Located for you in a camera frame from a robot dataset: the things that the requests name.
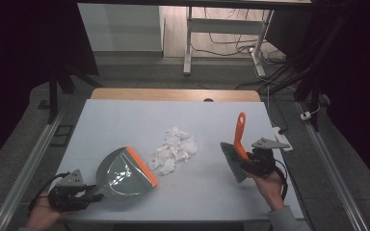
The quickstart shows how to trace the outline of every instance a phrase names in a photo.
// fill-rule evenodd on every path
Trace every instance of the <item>metal rail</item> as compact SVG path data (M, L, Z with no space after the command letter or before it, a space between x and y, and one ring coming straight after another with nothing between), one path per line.
M302 105L296 102L296 106L298 111L302 113L304 110ZM308 134L313 141L315 148L317 149L318 154L320 155L321 161L327 171L327 174L330 177L332 185L335 188L335 191L338 194L341 202L343 203L344 209L347 212L348 218L350 219L351 224L354 226L354 230L356 231L368 231L368 226L360 212L356 201L354 200L351 192L349 191L347 185L344 182L344 179L341 176L340 171L338 170L337 166L329 150L327 149L326 144L324 143L323 138L321 137L320 133L316 132L313 126L307 122L305 125Z
M53 122L51 124L46 124L35 147L29 155L28 160L14 181L11 190L0 208L0 230L6 230L8 227L23 194L25 194L31 179L38 168L40 160L43 157L53 134L56 132L56 129L65 114L68 102L69 98L67 97L65 105L54 118Z

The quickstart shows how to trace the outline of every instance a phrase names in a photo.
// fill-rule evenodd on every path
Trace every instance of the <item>metal frame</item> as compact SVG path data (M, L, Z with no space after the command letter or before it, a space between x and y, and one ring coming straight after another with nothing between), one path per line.
M263 21L245 21L245 20L223 20L209 18L192 18L192 7L187 11L187 37L184 56L184 75L191 75L191 36L192 33L217 33L217 34L239 34L239 35L257 35L257 44L251 52L251 57L259 77L265 77L266 73L260 62L258 54L261 44L266 35L269 21L273 11L269 11Z
M304 107L302 107L300 103L296 102L296 107L299 113L304 112ZM320 156L321 162L323 163L324 168L326 169L326 172L330 177L330 180L335 188L335 191L338 194L338 197L343 203L345 212L347 212L348 218L350 219L350 222L353 225L354 230L356 231L369 230L365 222L365 219L357 206L356 201L354 200L352 194L350 193L350 190L345 184L344 179L342 178L339 169L335 165L335 162L329 150L327 149L320 133L316 131L309 122L305 123L305 128L307 129L307 132L311 137L311 140L313 141L313 144Z
M56 132L56 129L65 114L67 105L68 98L63 108L53 119L53 122L51 124L46 124L44 127L38 142L36 143L31 154L29 155L28 160L13 183L11 190L9 191L0 208L0 230L6 230L8 227L23 194L25 194L32 177L39 166L40 160L43 157L43 154L46 151L53 134Z

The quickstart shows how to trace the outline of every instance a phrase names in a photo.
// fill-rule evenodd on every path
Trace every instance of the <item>orange handle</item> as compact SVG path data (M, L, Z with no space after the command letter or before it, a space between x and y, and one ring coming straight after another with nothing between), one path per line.
M248 154L246 154L245 148L243 148L240 140L243 136L243 131L245 130L245 122L246 122L246 114L244 112L239 114L236 122L236 132L235 132L235 140L233 142L233 146L235 147L237 154L239 157L248 160Z

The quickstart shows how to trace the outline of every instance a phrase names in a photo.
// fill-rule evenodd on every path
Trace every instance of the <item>sleeve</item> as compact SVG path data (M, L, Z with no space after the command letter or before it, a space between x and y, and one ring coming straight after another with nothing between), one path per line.
M305 220L296 220L290 206L269 213L274 231L311 231Z

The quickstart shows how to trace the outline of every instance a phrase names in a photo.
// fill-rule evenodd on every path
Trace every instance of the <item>orange rim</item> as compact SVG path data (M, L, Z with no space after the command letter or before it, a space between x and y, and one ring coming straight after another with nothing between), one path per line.
M146 177L148 177L149 181L152 184L152 187L155 187L158 185L158 181L155 178L155 176L152 174L152 172L146 167L144 162L141 160L141 158L137 155L137 153L134 151L134 149L131 146L126 147L128 153L134 158L134 161L137 162L137 164L140 166L141 170L145 173Z

